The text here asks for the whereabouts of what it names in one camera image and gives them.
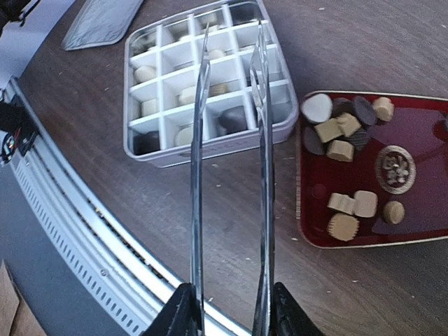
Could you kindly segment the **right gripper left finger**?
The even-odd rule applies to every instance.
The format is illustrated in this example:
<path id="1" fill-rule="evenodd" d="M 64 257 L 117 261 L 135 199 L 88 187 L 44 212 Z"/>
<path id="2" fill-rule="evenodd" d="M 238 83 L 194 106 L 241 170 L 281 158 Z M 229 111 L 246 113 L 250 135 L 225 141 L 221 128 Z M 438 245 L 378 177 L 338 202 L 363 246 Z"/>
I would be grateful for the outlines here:
<path id="1" fill-rule="evenodd" d="M 182 283 L 142 336 L 196 335 L 194 286 Z"/>

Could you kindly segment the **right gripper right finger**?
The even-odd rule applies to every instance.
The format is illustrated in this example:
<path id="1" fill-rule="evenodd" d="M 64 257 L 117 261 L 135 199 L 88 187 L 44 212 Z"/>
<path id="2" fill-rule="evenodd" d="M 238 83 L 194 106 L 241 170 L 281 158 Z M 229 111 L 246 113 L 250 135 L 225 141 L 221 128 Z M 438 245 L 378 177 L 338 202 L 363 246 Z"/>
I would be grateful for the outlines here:
<path id="1" fill-rule="evenodd" d="M 281 283 L 274 284 L 275 335 L 279 336 L 322 336 L 290 291 Z"/>

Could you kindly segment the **metal tongs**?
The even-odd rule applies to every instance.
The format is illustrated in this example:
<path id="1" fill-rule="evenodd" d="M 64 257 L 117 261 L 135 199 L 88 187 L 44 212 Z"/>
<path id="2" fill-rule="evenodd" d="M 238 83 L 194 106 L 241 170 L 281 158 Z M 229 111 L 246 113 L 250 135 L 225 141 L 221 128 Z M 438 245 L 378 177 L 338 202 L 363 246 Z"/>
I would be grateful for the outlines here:
<path id="1" fill-rule="evenodd" d="M 204 324 L 204 282 L 202 251 L 202 130 L 203 113 L 209 95 L 211 65 L 208 50 L 203 50 L 197 78 L 193 114 L 193 136 L 190 152 L 190 194 L 192 197 L 190 281 L 194 287 L 195 321 L 201 332 Z M 261 242 L 260 278 L 258 284 L 252 335 L 274 333 L 274 165 L 272 104 L 263 27 L 249 67 L 253 102 L 258 113 L 261 176 Z"/>

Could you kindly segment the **white divided tin box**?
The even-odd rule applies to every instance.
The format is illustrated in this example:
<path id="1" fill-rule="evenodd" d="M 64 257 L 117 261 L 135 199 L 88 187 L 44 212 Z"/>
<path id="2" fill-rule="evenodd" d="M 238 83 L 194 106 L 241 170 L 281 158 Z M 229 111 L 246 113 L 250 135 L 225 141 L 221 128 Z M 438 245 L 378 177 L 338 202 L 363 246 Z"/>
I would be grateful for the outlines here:
<path id="1" fill-rule="evenodd" d="M 190 160 L 190 145 L 175 146 L 176 133 L 193 126 L 203 50 L 211 65 L 203 113 L 205 158 L 259 146 L 258 113 L 249 67 L 261 26 L 265 35 L 274 143 L 289 137 L 298 98 L 276 32 L 261 1 L 216 1 L 166 17 L 132 32 L 125 43 L 123 148 L 156 167 Z M 226 134 L 224 110 L 243 106 L 247 128 Z"/>

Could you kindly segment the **bunny print tin lid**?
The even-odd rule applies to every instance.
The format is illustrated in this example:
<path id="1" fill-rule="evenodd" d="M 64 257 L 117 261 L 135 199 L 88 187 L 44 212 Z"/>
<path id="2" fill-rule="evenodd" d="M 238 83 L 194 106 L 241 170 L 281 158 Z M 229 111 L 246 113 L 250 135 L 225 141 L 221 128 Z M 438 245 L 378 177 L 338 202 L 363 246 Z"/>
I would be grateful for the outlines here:
<path id="1" fill-rule="evenodd" d="M 86 1 L 62 40 L 65 51 L 109 46 L 125 35 L 143 0 Z"/>

